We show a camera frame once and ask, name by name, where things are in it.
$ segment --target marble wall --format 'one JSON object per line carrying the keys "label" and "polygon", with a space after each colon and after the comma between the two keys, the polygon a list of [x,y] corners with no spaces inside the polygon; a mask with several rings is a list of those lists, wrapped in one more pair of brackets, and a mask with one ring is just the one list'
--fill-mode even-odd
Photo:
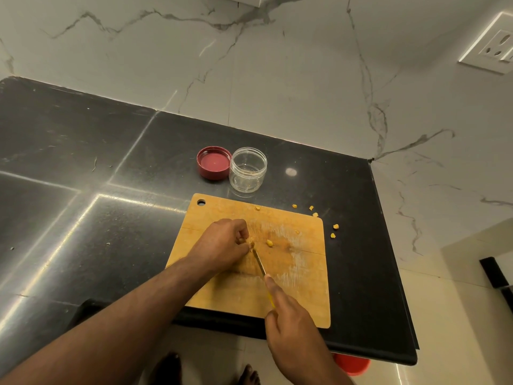
{"label": "marble wall", "polygon": [[513,0],[0,0],[0,77],[374,158],[400,266],[487,286],[476,259],[513,249],[513,73],[456,60],[504,9]]}

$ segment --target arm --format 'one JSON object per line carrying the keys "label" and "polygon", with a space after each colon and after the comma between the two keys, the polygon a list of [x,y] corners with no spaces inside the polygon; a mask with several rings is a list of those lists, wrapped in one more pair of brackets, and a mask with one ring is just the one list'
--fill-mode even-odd
{"label": "arm", "polygon": [[41,349],[0,385],[129,383],[176,313],[249,251],[238,244],[248,236],[244,220],[212,223],[186,257]]}
{"label": "arm", "polygon": [[352,385],[333,361],[307,310],[265,276],[275,310],[265,318],[267,343],[278,369],[294,385]]}

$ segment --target electrical outlet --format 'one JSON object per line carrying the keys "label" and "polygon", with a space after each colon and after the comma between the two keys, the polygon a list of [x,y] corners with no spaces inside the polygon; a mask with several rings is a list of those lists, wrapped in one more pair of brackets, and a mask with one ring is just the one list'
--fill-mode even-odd
{"label": "electrical outlet", "polygon": [[513,15],[500,12],[458,61],[501,74],[513,70]]}

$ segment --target bare foot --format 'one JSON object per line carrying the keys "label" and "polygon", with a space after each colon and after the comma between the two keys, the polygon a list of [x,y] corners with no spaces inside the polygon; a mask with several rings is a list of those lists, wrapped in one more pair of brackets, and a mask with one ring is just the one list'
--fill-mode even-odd
{"label": "bare foot", "polygon": [[176,353],[169,353],[157,363],[150,375],[150,385],[182,385],[182,363]]}
{"label": "bare foot", "polygon": [[253,371],[250,365],[246,365],[237,385],[260,385],[260,377],[257,371]]}

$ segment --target clear plastic jar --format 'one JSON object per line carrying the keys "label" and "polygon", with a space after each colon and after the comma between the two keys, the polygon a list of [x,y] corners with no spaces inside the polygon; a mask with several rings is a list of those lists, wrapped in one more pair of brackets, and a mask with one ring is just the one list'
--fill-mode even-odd
{"label": "clear plastic jar", "polygon": [[230,161],[230,184],[242,193],[260,188],[267,171],[267,158],[256,148],[239,148]]}

